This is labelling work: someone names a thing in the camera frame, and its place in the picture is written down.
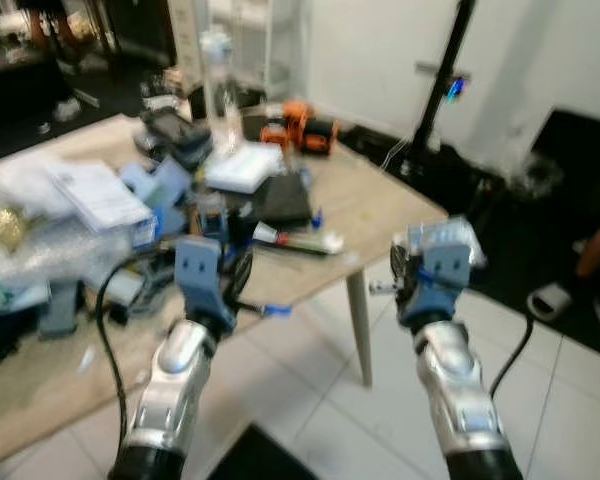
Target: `black cable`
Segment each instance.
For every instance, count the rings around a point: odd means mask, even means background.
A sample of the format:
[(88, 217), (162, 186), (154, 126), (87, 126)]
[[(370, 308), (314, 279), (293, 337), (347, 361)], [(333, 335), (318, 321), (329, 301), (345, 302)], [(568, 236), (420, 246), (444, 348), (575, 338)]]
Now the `black cable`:
[(520, 340), (520, 343), (518, 343), (518, 346), (513, 351), (507, 362), (504, 364), (500, 372), (498, 372), (498, 375), (496, 375), (495, 380), (491, 384), (491, 389), (489, 390), (489, 395), (491, 395), (491, 398), (495, 397), (498, 387), (500, 386), (500, 382), (502, 382), (504, 376), (507, 374), (511, 366), (518, 359), (518, 357), (524, 350), (524, 347), (526, 347), (527, 343), (529, 343), (529, 339), (531, 338), (531, 334), (533, 333), (533, 318), (531, 318), (529, 314), (526, 314), (525, 319), (527, 321), (527, 326), (525, 328), (524, 335)]
[(118, 273), (122, 269), (129, 267), (130, 265), (133, 265), (134, 263), (140, 260), (150, 258), (155, 255), (155, 251), (145, 252), (139, 255), (135, 255), (133, 257), (129, 257), (128, 259), (117, 264), (113, 268), (113, 270), (111, 270), (111, 273), (109, 273), (105, 281), (100, 286), (100, 290), (98, 290), (98, 297), (96, 298), (96, 325), (98, 326), (98, 333), (100, 334), (100, 339), (102, 340), (102, 344), (104, 346), (104, 352), (107, 355), (107, 360), (109, 361), (109, 365), (113, 373), (113, 378), (116, 384), (116, 394), (118, 396), (118, 406), (120, 407), (120, 432), (118, 436), (118, 452), (120, 452), (120, 448), (122, 447), (122, 440), (124, 439), (125, 433), (127, 431), (127, 394), (124, 391), (124, 382), (122, 381), (120, 368), (118, 367), (118, 362), (116, 361), (115, 354), (113, 353), (113, 349), (111, 348), (111, 344), (109, 343), (109, 337), (107, 336), (107, 331), (104, 325), (104, 296), (107, 292), (107, 287), (109, 286), (111, 279), (115, 276), (116, 273)]

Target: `plastic bottle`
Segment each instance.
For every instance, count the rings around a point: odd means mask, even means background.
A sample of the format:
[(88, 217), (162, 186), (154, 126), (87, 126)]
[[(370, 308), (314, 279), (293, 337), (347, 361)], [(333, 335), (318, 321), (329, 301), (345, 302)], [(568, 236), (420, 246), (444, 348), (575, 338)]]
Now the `plastic bottle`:
[(204, 100), (216, 156), (232, 155), (243, 141), (231, 38), (213, 25), (200, 39), (204, 62)]

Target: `paper document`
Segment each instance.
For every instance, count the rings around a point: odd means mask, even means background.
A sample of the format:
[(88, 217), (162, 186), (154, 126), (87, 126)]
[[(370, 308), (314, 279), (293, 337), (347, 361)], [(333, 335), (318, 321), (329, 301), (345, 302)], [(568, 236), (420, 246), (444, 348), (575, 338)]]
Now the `paper document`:
[(152, 215), (103, 162), (55, 164), (47, 171), (92, 230), (134, 225)]

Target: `bubble wrap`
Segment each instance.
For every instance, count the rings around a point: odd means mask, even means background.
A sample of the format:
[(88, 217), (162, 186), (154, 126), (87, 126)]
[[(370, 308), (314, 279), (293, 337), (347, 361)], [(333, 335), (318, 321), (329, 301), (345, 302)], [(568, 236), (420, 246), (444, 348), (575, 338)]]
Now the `bubble wrap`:
[(14, 288), (45, 280), (77, 280), (91, 269), (113, 268), (130, 253), (128, 229), (96, 234), (71, 218), (31, 232), (13, 254), (0, 246), (0, 285)]

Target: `wooden table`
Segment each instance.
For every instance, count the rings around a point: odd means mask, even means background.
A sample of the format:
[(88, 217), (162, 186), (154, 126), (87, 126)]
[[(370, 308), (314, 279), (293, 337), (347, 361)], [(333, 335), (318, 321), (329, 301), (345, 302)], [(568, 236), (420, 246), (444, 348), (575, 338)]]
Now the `wooden table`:
[[(139, 121), (117, 116), (51, 140), (44, 149), (69, 161), (103, 159), (118, 169), (139, 154), (131, 140)], [(363, 382), (371, 386), (371, 351), (366, 305), (365, 266), (388, 255), (393, 235), (409, 224), (439, 221), (446, 214), (365, 158), (336, 145), (329, 159), (307, 159), (313, 174), (311, 203), (322, 208), (326, 228), (344, 236), (346, 254), (318, 258), (256, 249), (253, 272), (243, 298), (253, 302), (296, 304), (346, 279), (353, 331)], [(127, 387), (142, 383), (159, 332), (181, 313), (174, 298), (164, 318), (111, 328)], [(239, 328), (244, 318), (239, 318)], [(93, 325), (81, 324), (64, 340), (29, 338), (20, 352), (0, 366), (0, 459), (111, 400), (115, 393), (104, 355), (77, 373), (88, 347), (100, 351)]]

